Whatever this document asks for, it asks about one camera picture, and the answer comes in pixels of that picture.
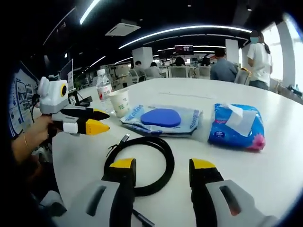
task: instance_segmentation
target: person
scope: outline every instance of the person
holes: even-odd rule
[[[258,42],[250,44],[247,57],[248,65],[252,67],[250,86],[268,90],[270,74],[273,71],[273,62],[270,49],[264,42],[262,32],[258,31]]]
[[[185,61],[183,58],[181,57],[177,57],[175,60],[175,65],[176,66],[185,66]]]
[[[150,74],[148,76],[150,76],[151,78],[160,78],[162,75],[161,70],[157,66],[157,63],[155,63],[155,62],[151,63],[151,66],[148,68],[148,72]]]
[[[225,50],[217,48],[214,52],[217,63],[211,66],[210,79],[234,82],[238,73],[236,66],[225,59]]]
[[[50,116],[42,115],[11,143],[17,166],[26,178],[28,188],[38,200],[42,200],[50,190],[59,192],[53,165],[40,163],[37,156],[31,155],[36,147],[48,139],[48,127],[52,123]]]
[[[138,77],[145,76],[145,71],[144,71],[144,69],[142,69],[141,65],[142,65],[141,61],[136,61],[135,62],[134,70],[138,74]]]

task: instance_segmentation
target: white desk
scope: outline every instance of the white desk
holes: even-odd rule
[[[91,93],[94,99],[94,87],[81,92]],[[191,140],[164,138],[176,163],[169,183],[154,195],[135,199],[134,207],[158,227],[195,226],[188,175],[189,159],[193,157],[213,162],[224,179],[232,179],[250,193],[256,207],[266,215],[280,218],[296,200],[303,187],[303,105],[255,87],[205,79],[152,79],[130,86],[129,97],[132,106],[167,104],[204,111],[204,127]],[[207,143],[213,105],[221,102],[252,105],[260,110],[266,138],[263,151],[234,151]],[[131,139],[139,137],[120,127],[114,117],[104,122],[110,130],[98,136],[59,133],[53,140],[56,179],[67,209],[87,183],[101,179],[107,148],[126,133],[131,134]],[[118,155],[126,157],[137,159],[137,186],[154,182],[164,172],[164,157],[148,146],[133,146]]]

